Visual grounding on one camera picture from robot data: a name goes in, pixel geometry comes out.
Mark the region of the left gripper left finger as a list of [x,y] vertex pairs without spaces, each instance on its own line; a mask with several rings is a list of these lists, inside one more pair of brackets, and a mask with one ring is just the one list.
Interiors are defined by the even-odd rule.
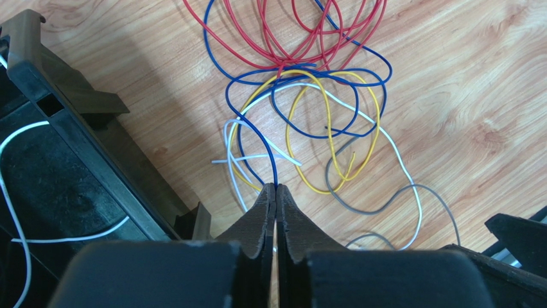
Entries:
[[230,291],[232,307],[268,307],[274,256],[276,187],[266,184],[251,209],[216,240],[238,248]]

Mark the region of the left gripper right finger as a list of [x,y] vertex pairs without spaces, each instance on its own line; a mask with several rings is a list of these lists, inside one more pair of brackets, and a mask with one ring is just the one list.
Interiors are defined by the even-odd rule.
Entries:
[[344,251],[346,247],[327,235],[298,208],[287,186],[277,186],[275,202],[279,306],[311,307],[309,253]]

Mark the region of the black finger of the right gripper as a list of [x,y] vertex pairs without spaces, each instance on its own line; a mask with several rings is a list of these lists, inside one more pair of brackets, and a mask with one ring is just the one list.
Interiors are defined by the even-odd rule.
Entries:
[[530,219],[496,214],[485,226],[498,242],[484,252],[444,249],[471,260],[495,307],[546,307],[546,208]]

